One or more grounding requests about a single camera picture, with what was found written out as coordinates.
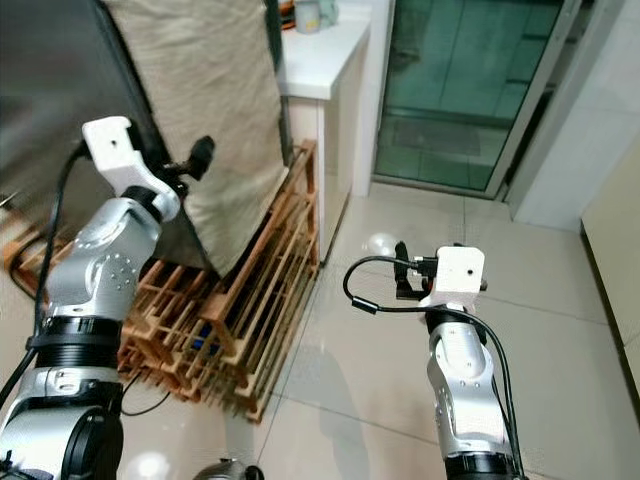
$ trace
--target white countertop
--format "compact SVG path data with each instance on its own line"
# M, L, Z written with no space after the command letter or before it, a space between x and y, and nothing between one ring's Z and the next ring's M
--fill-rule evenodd
M371 7L340 4L338 22L317 33L282 32L284 68L278 84L288 97L330 100L345 65L369 38Z

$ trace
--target beige cloth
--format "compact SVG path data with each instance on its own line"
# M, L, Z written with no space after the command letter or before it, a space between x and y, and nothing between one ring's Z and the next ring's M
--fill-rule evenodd
M211 135L185 210L214 268L236 264L286 176L261 0L107 0L176 162Z

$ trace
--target glass door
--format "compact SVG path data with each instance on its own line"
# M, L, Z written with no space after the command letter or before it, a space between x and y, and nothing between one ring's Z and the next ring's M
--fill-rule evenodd
M493 197L579 0L396 0L375 174Z

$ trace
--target wooden stand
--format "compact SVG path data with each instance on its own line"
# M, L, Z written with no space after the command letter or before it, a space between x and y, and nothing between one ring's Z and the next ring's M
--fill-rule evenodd
M140 374L182 400L218 400L261 421L318 272L314 154L311 141L296 149L232 279L216 282L210 272L153 261L122 330L124 379ZM12 242L4 263L17 263L23 286L35 289L42 249L16 262L26 241ZM70 244L59 247L53 263L69 251Z

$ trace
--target doormat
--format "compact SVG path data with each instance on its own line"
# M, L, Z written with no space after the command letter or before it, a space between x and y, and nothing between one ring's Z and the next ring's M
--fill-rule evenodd
M459 155L480 155L477 127L427 118L396 117L393 144Z

